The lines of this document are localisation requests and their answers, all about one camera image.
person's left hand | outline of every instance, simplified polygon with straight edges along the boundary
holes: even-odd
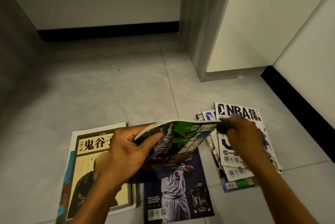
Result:
[[[184,169],[186,169],[186,172],[190,173],[194,169],[194,167],[191,165],[188,165],[188,166],[185,166]]]
[[[99,176],[122,185],[140,169],[150,149],[163,136],[162,132],[155,133],[137,146],[134,138],[149,125],[120,128],[114,132],[109,150],[97,158]]]

tile floor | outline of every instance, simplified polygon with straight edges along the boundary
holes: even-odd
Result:
[[[195,119],[214,101],[260,110],[283,178],[332,223],[334,163],[261,77],[200,83],[178,34],[49,44],[0,114],[0,223],[55,222],[72,131]],[[260,188],[224,193],[209,148],[199,149],[215,216],[185,223],[273,223]],[[142,224],[143,203],[106,223]]]

black baseboard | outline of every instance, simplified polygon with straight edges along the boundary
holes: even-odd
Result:
[[[273,66],[267,66],[261,76],[322,150],[335,162],[334,150],[331,147],[335,129]]]
[[[179,21],[38,30],[45,42],[162,34],[179,31]]]

player's hand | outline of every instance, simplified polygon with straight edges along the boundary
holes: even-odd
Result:
[[[190,173],[190,172],[194,169],[194,167],[191,166],[191,165],[188,165],[188,166],[185,166],[184,169],[186,169],[186,171],[187,171],[188,173]]]
[[[161,139],[162,132],[149,136],[139,146],[134,138],[151,124],[120,128],[111,138],[111,145],[106,153],[101,154],[96,163],[99,176],[120,185],[132,177],[142,166],[150,149]]]
[[[234,115],[229,118],[234,129],[227,131],[227,137],[232,148],[247,163],[249,168],[267,164],[266,151],[263,147],[262,133],[254,122]]]

forearm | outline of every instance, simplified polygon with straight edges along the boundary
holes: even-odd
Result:
[[[105,182],[110,180],[103,176],[98,177],[90,189],[84,204],[74,216],[72,224],[105,223],[111,202],[122,185],[122,183],[117,181],[114,184]]]
[[[252,171],[262,188],[265,200],[277,224],[317,223],[270,162],[252,168]]]

